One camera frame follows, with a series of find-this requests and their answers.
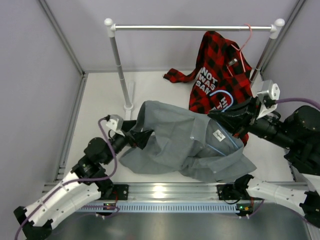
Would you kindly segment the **light blue wire hanger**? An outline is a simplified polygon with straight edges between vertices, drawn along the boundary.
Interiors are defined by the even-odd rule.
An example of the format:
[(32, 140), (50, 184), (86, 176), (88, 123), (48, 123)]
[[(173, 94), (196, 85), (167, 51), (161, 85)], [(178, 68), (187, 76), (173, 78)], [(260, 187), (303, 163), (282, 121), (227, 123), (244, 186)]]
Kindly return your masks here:
[[(234, 103), (232, 94), (226, 90), (209, 90), (208, 88), (205, 89), (204, 93), (213, 104), (211, 107), (213, 110), (225, 112)], [(235, 135), (232, 136), (225, 127), (222, 127), (220, 123), (212, 119), (208, 122), (205, 140), (206, 150), (216, 157), (226, 157), (244, 145), (241, 138), (236, 138)]]

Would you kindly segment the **grey button-up shirt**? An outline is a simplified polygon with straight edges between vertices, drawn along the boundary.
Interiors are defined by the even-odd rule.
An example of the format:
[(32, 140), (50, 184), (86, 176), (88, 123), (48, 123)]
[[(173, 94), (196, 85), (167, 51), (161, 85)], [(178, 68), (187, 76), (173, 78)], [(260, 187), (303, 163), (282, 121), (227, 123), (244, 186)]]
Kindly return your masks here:
[(134, 132), (152, 130), (146, 146), (128, 149), (120, 163), (135, 174), (179, 172), (206, 183), (229, 183), (256, 170), (243, 142), (205, 114), (145, 101)]

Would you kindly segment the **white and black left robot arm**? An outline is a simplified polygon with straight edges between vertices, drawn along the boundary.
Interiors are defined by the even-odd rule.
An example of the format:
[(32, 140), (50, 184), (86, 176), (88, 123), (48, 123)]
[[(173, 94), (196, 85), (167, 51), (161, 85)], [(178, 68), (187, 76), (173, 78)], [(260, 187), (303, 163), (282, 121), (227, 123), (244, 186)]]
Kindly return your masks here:
[(85, 205), (113, 195), (111, 177), (118, 168), (117, 154), (124, 147), (143, 149), (153, 129), (135, 130), (135, 120), (108, 115), (98, 121), (102, 137), (91, 139), (83, 157), (65, 177), (41, 198), (13, 214), (19, 223), (14, 238), (45, 240), (58, 225)]

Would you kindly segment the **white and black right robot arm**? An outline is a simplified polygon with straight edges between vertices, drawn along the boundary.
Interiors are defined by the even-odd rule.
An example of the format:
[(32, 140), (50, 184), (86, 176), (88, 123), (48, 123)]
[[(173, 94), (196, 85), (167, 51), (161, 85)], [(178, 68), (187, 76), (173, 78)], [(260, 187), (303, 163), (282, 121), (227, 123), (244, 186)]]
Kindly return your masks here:
[(263, 108), (270, 110), (280, 100), (269, 97), (251, 99), (227, 110), (210, 110), (208, 116), (234, 137), (251, 133), (287, 150), (284, 158), (307, 180), (309, 190), (297, 190), (271, 184), (251, 174), (233, 183), (218, 185), (220, 200), (267, 200), (300, 215), (307, 223), (320, 226), (320, 107), (309, 99), (285, 121), (277, 113), (260, 117)]

